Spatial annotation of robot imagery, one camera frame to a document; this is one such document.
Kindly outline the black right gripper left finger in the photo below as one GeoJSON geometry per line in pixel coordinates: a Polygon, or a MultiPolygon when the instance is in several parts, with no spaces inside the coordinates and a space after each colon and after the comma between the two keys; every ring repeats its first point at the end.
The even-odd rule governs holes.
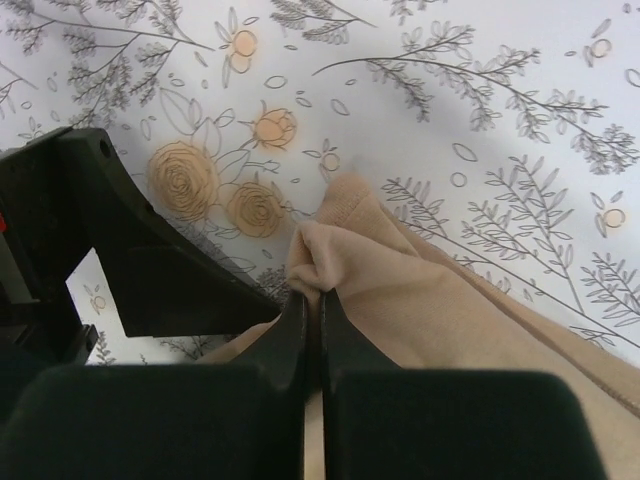
{"type": "Polygon", "coordinates": [[[58,367],[1,437],[5,479],[299,479],[308,304],[221,364],[58,367]]]}

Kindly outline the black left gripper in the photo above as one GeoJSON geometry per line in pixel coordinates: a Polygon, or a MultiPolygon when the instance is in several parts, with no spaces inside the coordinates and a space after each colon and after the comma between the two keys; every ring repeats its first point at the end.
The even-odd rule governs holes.
{"type": "Polygon", "coordinates": [[[203,253],[154,210],[104,130],[54,130],[1,156],[2,404],[92,352],[98,333],[67,286],[89,250],[129,337],[237,334],[280,311],[239,261],[203,253]]]}

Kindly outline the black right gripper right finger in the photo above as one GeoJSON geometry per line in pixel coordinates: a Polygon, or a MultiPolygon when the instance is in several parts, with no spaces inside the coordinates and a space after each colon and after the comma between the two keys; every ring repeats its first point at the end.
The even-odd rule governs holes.
{"type": "Polygon", "coordinates": [[[516,370],[404,369],[320,300],[330,479],[602,479],[574,393],[516,370]]]}

